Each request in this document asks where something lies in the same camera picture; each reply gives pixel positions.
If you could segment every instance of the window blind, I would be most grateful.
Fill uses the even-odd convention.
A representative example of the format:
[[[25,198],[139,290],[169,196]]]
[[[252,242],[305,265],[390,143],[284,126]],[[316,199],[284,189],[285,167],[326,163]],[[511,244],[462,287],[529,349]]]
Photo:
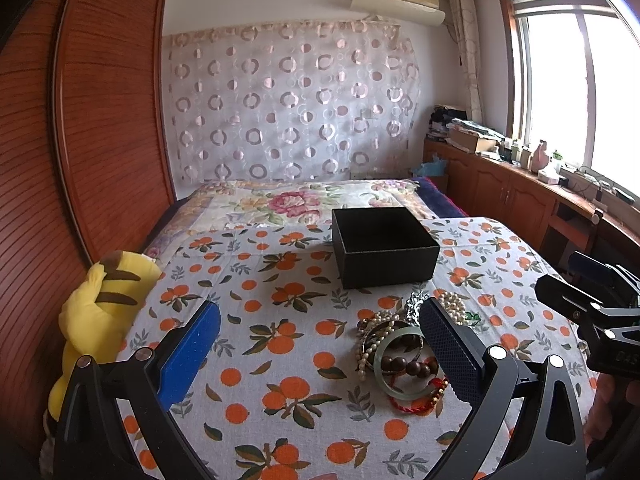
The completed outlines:
[[[616,16],[606,0],[511,0],[516,18],[558,12],[583,12]]]

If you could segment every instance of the floral bedspread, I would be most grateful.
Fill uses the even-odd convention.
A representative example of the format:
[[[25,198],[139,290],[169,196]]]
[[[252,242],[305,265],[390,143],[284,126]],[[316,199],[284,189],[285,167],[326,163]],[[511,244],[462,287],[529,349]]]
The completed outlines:
[[[416,218],[436,215],[415,193],[410,180],[347,180],[327,184],[261,183],[228,180],[205,184],[191,195],[145,250],[163,269],[183,240],[211,229],[237,225],[322,224],[331,209],[405,206]]]
[[[286,208],[286,200],[276,202]],[[171,412],[216,478],[423,478],[469,406],[448,388],[425,416],[398,412],[373,377],[356,380],[356,324],[380,308],[399,308],[413,290],[436,297],[450,290],[464,299],[467,319],[485,344],[500,343],[523,360],[562,356],[585,416],[595,379],[585,366],[584,344],[572,323],[538,303],[533,291],[537,278],[553,270],[493,220],[422,223],[441,245],[433,279],[368,290],[341,287],[328,225],[190,237],[151,291],[119,358],[154,348],[203,299],[212,300],[222,314],[220,335]],[[145,471],[161,478],[130,407],[120,407]],[[517,409],[512,403],[482,473],[497,466]]]

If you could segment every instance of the window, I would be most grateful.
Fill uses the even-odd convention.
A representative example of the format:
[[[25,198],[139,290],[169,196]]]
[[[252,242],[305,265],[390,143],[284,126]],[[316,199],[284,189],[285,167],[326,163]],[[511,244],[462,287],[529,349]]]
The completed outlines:
[[[503,0],[513,136],[640,194],[640,46],[605,0]]]

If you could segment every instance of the metal screw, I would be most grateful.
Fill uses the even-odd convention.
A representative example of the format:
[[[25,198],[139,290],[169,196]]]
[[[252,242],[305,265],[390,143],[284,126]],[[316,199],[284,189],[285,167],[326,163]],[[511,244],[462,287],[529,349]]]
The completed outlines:
[[[556,368],[562,368],[564,366],[564,361],[559,355],[549,356],[549,362]]]
[[[153,355],[154,351],[151,348],[144,347],[136,352],[136,359],[138,361],[146,361]]]
[[[507,351],[501,346],[495,345],[489,348],[489,355],[494,359],[504,359],[507,357]]]
[[[82,355],[78,358],[78,361],[76,361],[76,366],[78,368],[86,368],[90,364],[91,364],[90,355]]]

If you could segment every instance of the air conditioner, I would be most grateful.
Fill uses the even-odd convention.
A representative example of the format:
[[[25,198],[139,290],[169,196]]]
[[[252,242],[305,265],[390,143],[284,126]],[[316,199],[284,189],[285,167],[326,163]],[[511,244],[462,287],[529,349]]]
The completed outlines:
[[[372,12],[423,25],[440,25],[445,13],[439,0],[352,0],[351,10]]]

